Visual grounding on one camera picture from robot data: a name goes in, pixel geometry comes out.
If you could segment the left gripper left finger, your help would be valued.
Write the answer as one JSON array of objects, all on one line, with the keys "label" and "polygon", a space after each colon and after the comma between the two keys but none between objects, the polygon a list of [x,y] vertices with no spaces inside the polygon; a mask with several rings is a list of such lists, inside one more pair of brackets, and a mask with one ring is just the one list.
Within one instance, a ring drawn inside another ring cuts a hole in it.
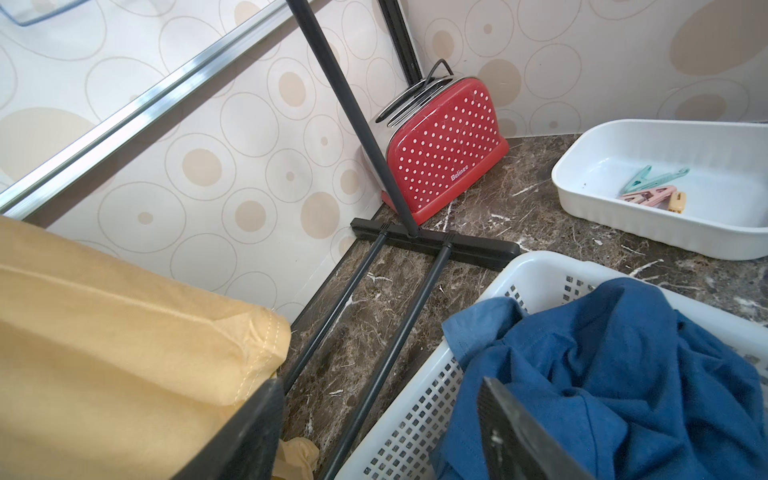
[{"label": "left gripper left finger", "polygon": [[285,392],[265,381],[176,479],[269,479],[283,424]]}]

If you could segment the salmon pink clothespin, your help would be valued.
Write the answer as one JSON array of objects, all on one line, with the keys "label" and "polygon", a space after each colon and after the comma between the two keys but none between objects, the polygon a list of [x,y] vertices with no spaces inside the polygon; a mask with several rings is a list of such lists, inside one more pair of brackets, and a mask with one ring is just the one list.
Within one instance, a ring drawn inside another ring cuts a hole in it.
[{"label": "salmon pink clothespin", "polygon": [[675,186],[653,187],[621,195],[619,199],[636,205],[656,207],[669,200],[676,192],[677,188]]}]

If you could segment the red toaster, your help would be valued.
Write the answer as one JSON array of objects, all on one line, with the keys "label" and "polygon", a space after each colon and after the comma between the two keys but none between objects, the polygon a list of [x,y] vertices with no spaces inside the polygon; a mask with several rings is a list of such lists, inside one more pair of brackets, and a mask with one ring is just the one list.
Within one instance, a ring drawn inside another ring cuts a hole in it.
[{"label": "red toaster", "polygon": [[468,190],[509,151],[486,85],[440,59],[369,126],[418,225]]}]

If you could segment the yellow orange clothespin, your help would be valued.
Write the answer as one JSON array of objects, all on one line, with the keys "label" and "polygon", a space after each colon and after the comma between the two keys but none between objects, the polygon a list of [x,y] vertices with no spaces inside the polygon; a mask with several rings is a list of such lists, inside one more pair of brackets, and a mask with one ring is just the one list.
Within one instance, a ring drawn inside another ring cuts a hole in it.
[{"label": "yellow orange clothespin", "polygon": [[667,210],[669,212],[682,214],[687,205],[687,195],[685,192],[676,191],[669,197]]}]

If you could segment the white plastic bin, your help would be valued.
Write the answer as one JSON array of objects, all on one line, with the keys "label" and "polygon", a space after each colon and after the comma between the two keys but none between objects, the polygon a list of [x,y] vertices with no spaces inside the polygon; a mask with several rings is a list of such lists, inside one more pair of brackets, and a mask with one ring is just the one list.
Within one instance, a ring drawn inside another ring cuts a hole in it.
[{"label": "white plastic bin", "polygon": [[[619,199],[645,166],[649,177],[682,168],[682,214]],[[625,119],[581,135],[551,171],[572,216],[721,260],[767,254],[767,126],[764,123]]]}]

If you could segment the mint green clothespin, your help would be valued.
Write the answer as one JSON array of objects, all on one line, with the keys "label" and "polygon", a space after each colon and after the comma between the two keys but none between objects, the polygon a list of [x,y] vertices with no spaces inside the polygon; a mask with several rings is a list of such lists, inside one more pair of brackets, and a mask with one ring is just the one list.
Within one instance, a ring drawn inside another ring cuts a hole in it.
[{"label": "mint green clothespin", "polygon": [[686,176],[689,172],[689,168],[682,168],[678,171],[671,173],[664,173],[650,178],[652,166],[647,165],[641,169],[621,190],[621,195],[627,195],[642,190],[648,190],[656,187],[661,187],[670,184],[673,180]]}]

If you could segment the white plastic basket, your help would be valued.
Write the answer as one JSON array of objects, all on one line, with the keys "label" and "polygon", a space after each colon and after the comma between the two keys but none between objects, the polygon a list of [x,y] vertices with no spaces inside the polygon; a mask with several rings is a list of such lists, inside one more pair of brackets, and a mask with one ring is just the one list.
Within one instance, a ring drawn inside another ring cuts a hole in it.
[{"label": "white plastic basket", "polygon": [[[553,252],[525,253],[511,261],[481,294],[505,296],[529,314],[559,307],[593,291],[620,272]],[[664,293],[671,306],[718,337],[767,380],[767,330],[749,320]],[[441,342],[339,470],[340,479],[432,479],[429,456],[445,432],[463,371]]]}]

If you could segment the tan yellow t-shirt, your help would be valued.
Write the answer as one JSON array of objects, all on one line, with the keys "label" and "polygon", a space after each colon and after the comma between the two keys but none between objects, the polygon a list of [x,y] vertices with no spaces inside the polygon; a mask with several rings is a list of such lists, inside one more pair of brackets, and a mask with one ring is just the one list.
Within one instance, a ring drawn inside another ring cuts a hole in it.
[{"label": "tan yellow t-shirt", "polygon": [[289,322],[1,221],[1,475],[168,479],[286,360]]}]

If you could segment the dark blue t-shirt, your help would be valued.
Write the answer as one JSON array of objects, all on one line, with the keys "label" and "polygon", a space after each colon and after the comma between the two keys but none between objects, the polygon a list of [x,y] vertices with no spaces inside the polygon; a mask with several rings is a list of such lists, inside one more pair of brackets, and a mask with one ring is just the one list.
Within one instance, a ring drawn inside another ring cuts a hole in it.
[{"label": "dark blue t-shirt", "polygon": [[651,285],[613,279],[535,314],[494,297],[442,329],[464,376],[431,457],[441,479],[488,475],[477,408],[485,378],[598,479],[767,475],[756,369]]}]

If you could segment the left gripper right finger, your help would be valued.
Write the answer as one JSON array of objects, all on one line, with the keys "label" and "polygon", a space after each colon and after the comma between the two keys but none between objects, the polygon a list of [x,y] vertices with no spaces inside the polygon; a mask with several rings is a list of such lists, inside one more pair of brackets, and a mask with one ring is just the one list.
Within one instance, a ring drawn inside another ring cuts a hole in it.
[{"label": "left gripper right finger", "polygon": [[497,379],[483,379],[477,409],[491,479],[592,477]]}]

